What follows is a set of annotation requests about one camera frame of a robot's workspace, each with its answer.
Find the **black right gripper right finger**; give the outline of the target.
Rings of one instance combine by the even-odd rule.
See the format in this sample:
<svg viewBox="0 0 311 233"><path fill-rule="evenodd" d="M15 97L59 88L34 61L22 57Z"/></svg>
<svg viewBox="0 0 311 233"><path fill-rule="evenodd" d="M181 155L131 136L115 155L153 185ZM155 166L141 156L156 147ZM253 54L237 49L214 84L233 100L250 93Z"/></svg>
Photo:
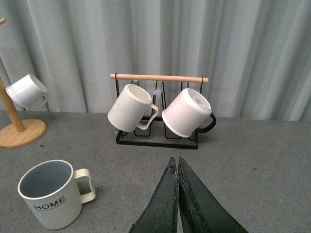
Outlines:
<svg viewBox="0 0 311 233"><path fill-rule="evenodd" d="M179 209L185 233L245 233L183 158L178 161Z"/></svg>

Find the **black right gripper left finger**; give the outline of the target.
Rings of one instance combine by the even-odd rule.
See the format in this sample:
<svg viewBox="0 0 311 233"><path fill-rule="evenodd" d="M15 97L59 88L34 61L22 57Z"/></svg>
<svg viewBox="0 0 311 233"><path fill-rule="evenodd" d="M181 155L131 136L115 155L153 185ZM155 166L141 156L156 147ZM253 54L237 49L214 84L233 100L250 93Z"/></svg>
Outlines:
<svg viewBox="0 0 311 233"><path fill-rule="evenodd" d="M175 233L177 232L179 178L175 159L172 157L132 233Z"/></svg>

